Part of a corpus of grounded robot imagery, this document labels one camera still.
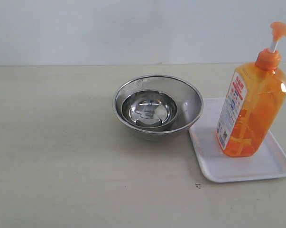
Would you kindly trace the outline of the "steel mesh colander basket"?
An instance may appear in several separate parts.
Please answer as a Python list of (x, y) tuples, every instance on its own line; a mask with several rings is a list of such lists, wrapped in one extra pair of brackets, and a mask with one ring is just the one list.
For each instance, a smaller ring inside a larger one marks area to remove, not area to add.
[(124, 83), (114, 94), (113, 111), (125, 129), (150, 141), (188, 131), (201, 117), (201, 93), (174, 76), (145, 75)]

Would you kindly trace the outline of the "white rectangular plastic tray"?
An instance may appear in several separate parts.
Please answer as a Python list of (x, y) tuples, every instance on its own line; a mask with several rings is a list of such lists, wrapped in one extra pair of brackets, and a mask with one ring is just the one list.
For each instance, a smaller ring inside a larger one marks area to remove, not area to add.
[(215, 135), (223, 97), (204, 99), (203, 113), (189, 129), (202, 174), (216, 183), (254, 181), (286, 177), (286, 153), (271, 132), (250, 157), (225, 155)]

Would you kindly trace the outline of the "small stainless steel bowl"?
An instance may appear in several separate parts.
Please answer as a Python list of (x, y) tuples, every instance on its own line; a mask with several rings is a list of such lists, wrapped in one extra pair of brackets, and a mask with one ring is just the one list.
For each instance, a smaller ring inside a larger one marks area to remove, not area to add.
[(176, 120), (178, 106), (168, 94), (158, 90), (141, 90), (129, 95), (120, 108), (131, 125), (147, 131), (166, 131)]

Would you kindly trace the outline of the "orange pump soap bottle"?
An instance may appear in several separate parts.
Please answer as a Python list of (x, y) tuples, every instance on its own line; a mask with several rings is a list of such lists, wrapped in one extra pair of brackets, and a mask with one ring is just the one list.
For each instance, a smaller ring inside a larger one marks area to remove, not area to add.
[(256, 153), (286, 98), (286, 74), (279, 68), (278, 42), (286, 24), (270, 25), (272, 43), (255, 62), (235, 68), (216, 127), (222, 152), (230, 157)]

